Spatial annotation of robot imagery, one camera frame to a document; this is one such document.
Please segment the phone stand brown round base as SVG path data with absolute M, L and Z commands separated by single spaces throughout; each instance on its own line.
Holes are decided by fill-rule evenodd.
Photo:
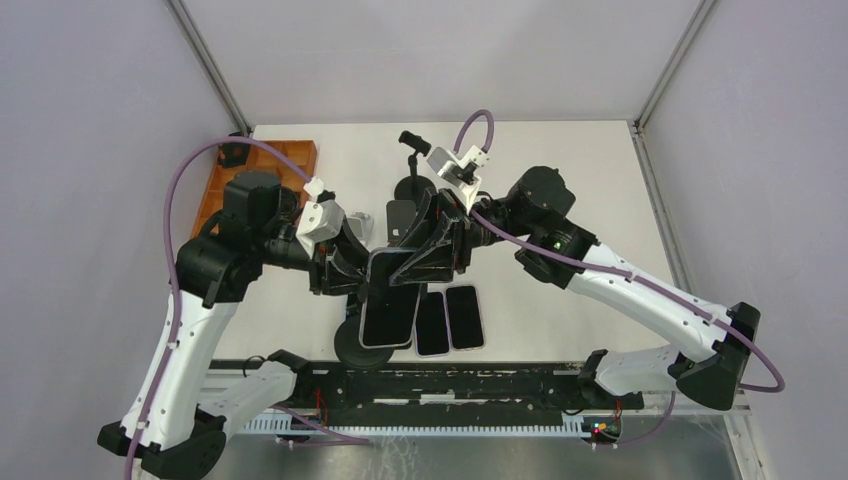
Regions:
M 396 245 L 402 240 L 416 213 L 416 204 L 411 200 L 391 200 L 386 204 L 387 239 L 390 245 Z

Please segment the silver folding phone stand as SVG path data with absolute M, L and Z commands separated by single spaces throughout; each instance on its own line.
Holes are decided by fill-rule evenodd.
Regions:
M 354 237 L 362 244 L 367 244 L 373 232 L 373 217 L 367 213 L 357 211 L 349 214 L 346 220 Z

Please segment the phone with white case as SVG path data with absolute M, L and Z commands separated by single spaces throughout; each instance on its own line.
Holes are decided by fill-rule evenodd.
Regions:
M 415 321 L 415 351 L 419 357 L 447 355 L 452 350 L 445 294 L 429 292 L 421 300 Z
M 411 341 L 421 296 L 420 286 L 393 286 L 390 277 L 414 253 L 412 248 L 385 247 L 370 254 L 359 327 L 359 343 L 363 348 L 398 348 Z

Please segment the phone with white case centre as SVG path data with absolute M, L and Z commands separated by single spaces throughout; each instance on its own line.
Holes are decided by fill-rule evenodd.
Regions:
M 429 292 L 421 300 L 415 321 L 415 351 L 419 357 L 447 355 L 452 350 L 445 294 Z

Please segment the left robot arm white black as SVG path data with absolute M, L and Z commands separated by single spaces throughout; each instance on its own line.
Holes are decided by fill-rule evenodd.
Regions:
M 304 271 L 316 295 L 355 293 L 367 250 L 319 179 L 301 202 L 279 178 L 236 175 L 222 207 L 179 249 L 169 249 L 171 294 L 154 358 L 128 413 L 97 438 L 131 467 L 160 479 L 200 479 L 227 441 L 272 405 L 306 405 L 314 394 L 308 361 L 280 350 L 210 400 L 200 392 L 226 326 L 265 266 Z

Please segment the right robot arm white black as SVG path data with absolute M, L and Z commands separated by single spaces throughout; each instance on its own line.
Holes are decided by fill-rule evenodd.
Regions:
M 615 397 L 655 391 L 730 409 L 754 350 L 759 311 L 705 301 L 637 268 L 569 219 L 574 201 L 547 166 L 529 168 L 504 197 L 471 206 L 450 190 L 431 191 L 401 241 L 412 257 L 389 283 L 447 283 L 469 265 L 474 249 L 512 242 L 535 280 L 599 301 L 665 340 L 654 349 L 594 351 L 577 377 L 585 405 L 602 408 Z

